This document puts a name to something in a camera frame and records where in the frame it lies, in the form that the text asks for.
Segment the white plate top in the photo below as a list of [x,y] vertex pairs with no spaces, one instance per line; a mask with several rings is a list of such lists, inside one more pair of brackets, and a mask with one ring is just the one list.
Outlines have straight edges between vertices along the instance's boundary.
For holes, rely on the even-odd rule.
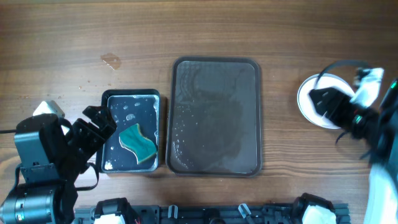
[[[298,108],[302,115],[311,123],[326,129],[339,129],[338,126],[315,111],[314,105],[308,95],[310,90],[314,88],[317,77],[318,74],[312,75],[301,84],[297,92]],[[326,73],[318,81],[317,89],[328,87],[337,88],[348,96],[354,96],[354,91],[347,82],[336,75]]]

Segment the green yellow sponge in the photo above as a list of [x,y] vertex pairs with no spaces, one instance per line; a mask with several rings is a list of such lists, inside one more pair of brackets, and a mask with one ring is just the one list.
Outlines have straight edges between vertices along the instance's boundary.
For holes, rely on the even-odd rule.
[[157,154],[156,145],[142,134],[138,123],[119,133],[119,143],[135,155],[137,164],[142,164]]

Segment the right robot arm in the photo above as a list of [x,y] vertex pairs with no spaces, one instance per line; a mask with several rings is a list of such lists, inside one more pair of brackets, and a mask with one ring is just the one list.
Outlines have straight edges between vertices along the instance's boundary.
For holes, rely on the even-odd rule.
[[350,102],[336,88],[310,90],[309,97],[318,114],[350,133],[364,139],[369,151],[368,204],[365,223],[397,223],[397,80],[386,92],[379,110]]

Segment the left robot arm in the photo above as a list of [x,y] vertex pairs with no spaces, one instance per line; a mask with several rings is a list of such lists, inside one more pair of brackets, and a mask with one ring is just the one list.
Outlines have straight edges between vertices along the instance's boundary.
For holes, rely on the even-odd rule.
[[88,106],[90,119],[74,123],[56,114],[21,121],[14,142],[21,159],[15,183],[1,205],[3,223],[71,223],[79,191],[78,176],[95,165],[90,158],[117,129],[106,106]]

